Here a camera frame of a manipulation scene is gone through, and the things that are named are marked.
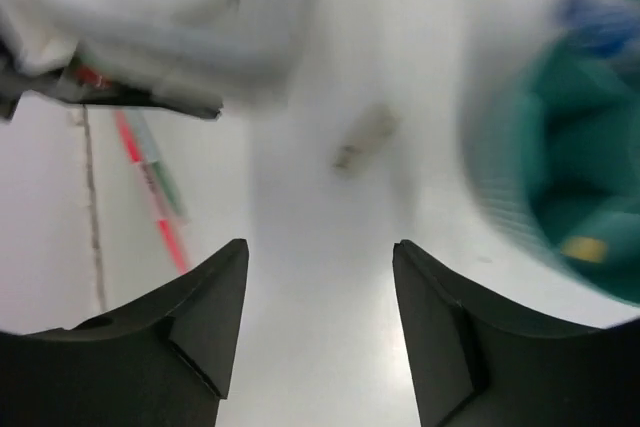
white tabletop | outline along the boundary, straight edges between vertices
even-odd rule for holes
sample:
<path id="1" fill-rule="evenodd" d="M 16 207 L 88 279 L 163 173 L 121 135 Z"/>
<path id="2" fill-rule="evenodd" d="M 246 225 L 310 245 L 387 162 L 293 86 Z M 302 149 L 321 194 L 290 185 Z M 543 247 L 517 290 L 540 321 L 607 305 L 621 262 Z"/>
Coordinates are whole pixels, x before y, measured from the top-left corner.
<path id="1" fill-rule="evenodd" d="M 192 217 L 194 262 L 249 240 L 218 425 L 419 425 L 391 269 L 402 238 L 551 315 L 595 326 L 638 315 L 512 247 L 461 174 L 461 112 L 549 38 L 549 2 L 320 0 L 286 108 L 242 116 L 230 105 L 215 124 L 148 115 Z M 341 179 L 335 149 L 380 100 L 402 127 L 360 177 Z M 94 111 L 92 132 L 111 308 L 175 274 L 109 115 Z"/>
<path id="2" fill-rule="evenodd" d="M 0 124 L 0 330 L 72 328 L 100 311 L 84 135 L 60 105 L 26 95 Z"/>

white table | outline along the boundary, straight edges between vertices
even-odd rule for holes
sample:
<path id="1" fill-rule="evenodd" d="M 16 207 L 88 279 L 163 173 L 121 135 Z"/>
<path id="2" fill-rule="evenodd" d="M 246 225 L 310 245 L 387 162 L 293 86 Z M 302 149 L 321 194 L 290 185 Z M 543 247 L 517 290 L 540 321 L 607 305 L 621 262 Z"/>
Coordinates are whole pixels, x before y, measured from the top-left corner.
<path id="1" fill-rule="evenodd" d="M 551 315 L 594 326 L 638 315 L 512 247 L 464 184 L 460 113 L 549 38 L 550 1 L 320 0 L 286 110 L 216 124 L 149 115 L 192 216 L 194 261 L 249 240 L 218 425 L 418 426 L 391 270 L 403 237 Z M 361 177 L 335 176 L 342 135 L 381 99 L 401 131 Z M 91 115 L 111 308 L 174 273 L 109 117 Z"/>

green bowl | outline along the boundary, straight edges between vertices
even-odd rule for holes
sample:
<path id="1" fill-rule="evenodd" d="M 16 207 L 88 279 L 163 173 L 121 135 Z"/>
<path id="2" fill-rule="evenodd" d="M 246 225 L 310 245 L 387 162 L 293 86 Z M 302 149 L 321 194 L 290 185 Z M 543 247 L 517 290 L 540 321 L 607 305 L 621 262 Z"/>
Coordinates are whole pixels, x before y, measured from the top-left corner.
<path id="1" fill-rule="evenodd" d="M 640 92 L 563 39 L 475 133 L 471 179 L 495 223 L 553 268 L 640 304 Z"/>

white object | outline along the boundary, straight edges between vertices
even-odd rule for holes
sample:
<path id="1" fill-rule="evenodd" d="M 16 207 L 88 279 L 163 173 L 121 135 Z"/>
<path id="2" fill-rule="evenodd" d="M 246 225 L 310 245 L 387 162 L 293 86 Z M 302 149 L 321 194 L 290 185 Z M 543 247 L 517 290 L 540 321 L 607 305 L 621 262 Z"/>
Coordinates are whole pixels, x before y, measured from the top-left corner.
<path id="1" fill-rule="evenodd" d="M 25 1 L 30 22 L 20 20 L 26 15 L 18 11 Z M 14 37 L 21 40 L 17 51 L 23 64 L 32 70 L 54 64 L 55 56 L 43 51 L 64 50 L 51 43 L 66 45 L 62 37 L 71 37 L 81 41 L 93 67 L 115 80 L 158 96 L 201 103 L 279 86 L 296 58 L 311 4 L 310 0 L 0 0 L 0 11 L 16 31 Z M 39 22 L 37 17 L 45 20 Z M 42 32 L 26 32 L 25 24 Z M 52 26 L 62 37 L 54 35 Z M 49 39 L 46 48 L 41 38 Z M 63 64 L 64 55 L 56 60 Z"/>

red marker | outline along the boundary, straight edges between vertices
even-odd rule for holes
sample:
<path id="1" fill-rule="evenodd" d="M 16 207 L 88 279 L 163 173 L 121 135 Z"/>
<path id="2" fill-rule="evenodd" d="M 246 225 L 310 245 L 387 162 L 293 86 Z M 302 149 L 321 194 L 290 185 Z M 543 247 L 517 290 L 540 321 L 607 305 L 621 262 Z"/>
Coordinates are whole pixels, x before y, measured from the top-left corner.
<path id="1" fill-rule="evenodd" d="M 151 203 L 151 209 L 155 218 L 155 223 L 162 235 L 165 247 L 171 255 L 171 259 L 175 264 L 178 272 L 186 274 L 189 271 L 189 261 L 182 242 L 178 233 L 171 221 L 170 216 L 167 213 L 165 207 L 161 189 L 158 187 L 155 174 L 144 163 L 140 149 L 136 143 L 136 139 L 127 121 L 127 117 L 124 112 L 120 110 L 114 110 L 113 118 L 120 133 L 120 139 L 124 145 L 130 162 L 134 165 L 136 170 L 141 174 L 142 181 L 145 187 L 145 193 Z"/>

